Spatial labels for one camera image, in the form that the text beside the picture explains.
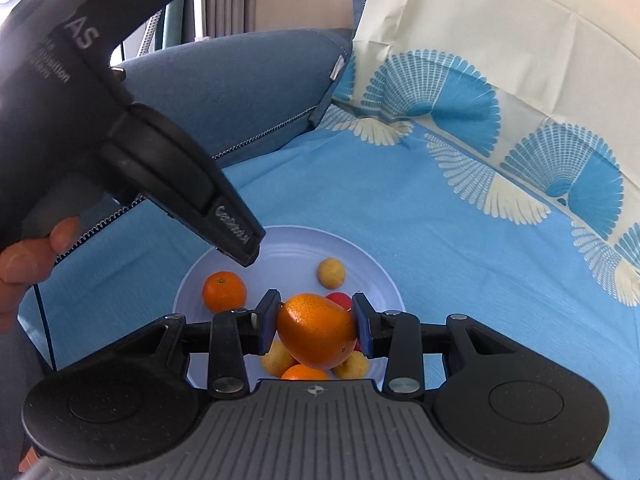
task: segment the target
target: small yellow fruit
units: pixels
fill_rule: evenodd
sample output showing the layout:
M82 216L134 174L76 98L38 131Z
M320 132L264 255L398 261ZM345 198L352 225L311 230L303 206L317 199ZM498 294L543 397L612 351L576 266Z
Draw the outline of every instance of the small yellow fruit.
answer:
M333 372L338 379L363 379L369 373L369 361L362 352L354 350Z
M260 361L262 362L264 371L274 377L280 377L284 372L289 370L289 368L298 364L298 361L284 348L282 341L278 340L274 340L273 343L271 343L271 348L266 355L260 357Z
M336 258L327 258L318 265L318 280L322 286L333 290L344 283L347 273L344 265Z

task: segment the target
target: fruit on plate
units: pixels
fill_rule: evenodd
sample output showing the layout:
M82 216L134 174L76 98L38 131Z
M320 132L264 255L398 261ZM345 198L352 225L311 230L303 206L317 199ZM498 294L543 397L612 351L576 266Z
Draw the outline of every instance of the fruit on plate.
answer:
M206 279L202 286L202 299L214 314L241 308L246 303L246 287L240 276L222 270Z
M264 371L274 377L280 377L289 368L298 364L289 351L284 348L282 341L277 339L274 339L273 343L271 343L269 351L260 357L260 361Z
M305 365L294 365L282 374L281 379L287 381L330 381L331 377L322 370L315 370Z
M369 373L369 361L361 352L354 350L332 371L338 379L363 379Z
M293 358L318 370L339 365L356 344L351 314L317 294L290 298L278 313L277 329Z
M344 310L351 310L351 298L344 292L332 292L325 296L328 300L340 305Z
M327 258L318 265L318 280L324 288L331 290L338 288L344 283L346 277L344 265L337 258Z

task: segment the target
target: orange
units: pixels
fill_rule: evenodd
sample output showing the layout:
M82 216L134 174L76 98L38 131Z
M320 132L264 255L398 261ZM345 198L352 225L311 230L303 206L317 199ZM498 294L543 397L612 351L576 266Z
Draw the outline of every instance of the orange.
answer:
M241 308L246 303L246 287L240 276L222 270L204 282L202 299L213 313Z
M317 294L298 294L279 313L278 334L299 363L328 370L343 362L356 345L351 314Z
M287 381L330 381L331 377L322 370L314 370L305 365L294 365L282 374Z

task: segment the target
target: hand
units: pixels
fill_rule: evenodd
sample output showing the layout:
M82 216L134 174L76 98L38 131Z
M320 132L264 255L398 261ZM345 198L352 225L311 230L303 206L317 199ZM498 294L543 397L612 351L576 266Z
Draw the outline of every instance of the hand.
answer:
M0 253L0 334L14 326L28 286L49 277L56 257L78 240L79 230L79 219L67 218L47 238L22 240Z

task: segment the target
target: red cherry tomato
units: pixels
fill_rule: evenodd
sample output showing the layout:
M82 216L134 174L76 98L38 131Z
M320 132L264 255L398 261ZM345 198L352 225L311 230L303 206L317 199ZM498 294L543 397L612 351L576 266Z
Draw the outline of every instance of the red cherry tomato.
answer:
M344 310L351 310L351 298L344 292L332 292L325 296L325 298L340 305Z

